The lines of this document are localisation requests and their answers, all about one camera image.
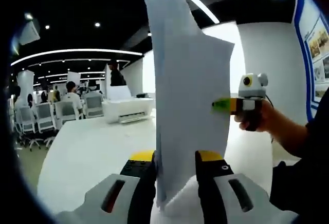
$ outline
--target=stack of paper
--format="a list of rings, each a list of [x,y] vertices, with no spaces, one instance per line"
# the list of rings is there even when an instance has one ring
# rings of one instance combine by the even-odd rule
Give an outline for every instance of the stack of paper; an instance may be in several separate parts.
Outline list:
[[[195,175],[195,151],[224,155],[229,114],[211,103],[230,96],[233,43],[204,35],[186,0],[145,0],[154,50],[158,205]]]

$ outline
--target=black ceiling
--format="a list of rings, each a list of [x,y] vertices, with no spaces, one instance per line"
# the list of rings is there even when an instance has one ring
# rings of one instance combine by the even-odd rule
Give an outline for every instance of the black ceiling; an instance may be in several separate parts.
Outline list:
[[[201,0],[220,22],[236,21],[238,24],[253,22],[291,23],[295,0]],[[152,49],[147,35],[148,18],[144,0],[21,0],[25,12],[30,12],[40,24],[41,39],[20,46],[20,58],[59,49],[100,48],[121,49],[145,53]],[[213,24],[190,0],[192,14],[201,28]],[[22,68],[46,76],[72,71],[102,71],[101,61],[61,61],[39,66],[45,61],[62,59],[118,59],[134,62],[137,55],[118,53],[75,52],[49,54],[31,58],[11,67],[17,74]]]

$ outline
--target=ceiling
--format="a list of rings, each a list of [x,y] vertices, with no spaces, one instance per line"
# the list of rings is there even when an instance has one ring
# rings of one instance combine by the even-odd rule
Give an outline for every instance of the ceiling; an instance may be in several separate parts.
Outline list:
[[[201,28],[213,25],[203,11],[190,0],[192,14]],[[238,24],[254,22],[291,23],[295,0],[201,0],[220,22],[236,21]],[[21,0],[24,12],[29,12],[40,25],[40,39],[20,46],[20,58],[52,50],[61,49],[117,49],[146,53],[152,49],[148,36],[148,17],[144,0]],[[99,59],[117,59],[120,68],[140,59],[140,55],[113,52],[67,52],[53,53],[33,57],[11,67],[15,75],[24,69],[38,77],[71,71],[102,71],[106,61]],[[101,74],[88,74],[99,77]],[[59,77],[44,79],[59,80]]]

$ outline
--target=hand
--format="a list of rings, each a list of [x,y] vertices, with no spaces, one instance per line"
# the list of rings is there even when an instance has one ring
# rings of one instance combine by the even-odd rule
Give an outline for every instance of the hand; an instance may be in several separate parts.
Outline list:
[[[257,128],[257,132],[268,132],[271,130],[271,126],[273,125],[273,117],[277,111],[272,107],[272,105],[266,101],[262,100],[262,109],[261,109],[261,122]],[[236,122],[242,122],[244,120],[243,114],[236,115],[234,117]],[[242,122],[239,127],[242,130],[245,130],[249,126],[249,122]]]

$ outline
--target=white table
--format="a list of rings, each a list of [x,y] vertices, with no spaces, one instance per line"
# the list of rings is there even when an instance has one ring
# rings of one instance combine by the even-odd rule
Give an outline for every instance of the white table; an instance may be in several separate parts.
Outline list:
[[[119,174],[132,153],[156,149],[155,125],[154,118],[125,125],[106,124],[104,117],[66,122],[44,160],[38,197],[53,214],[74,210],[89,189]],[[225,159],[235,173],[244,173],[270,192],[269,134],[241,131],[231,120]]]

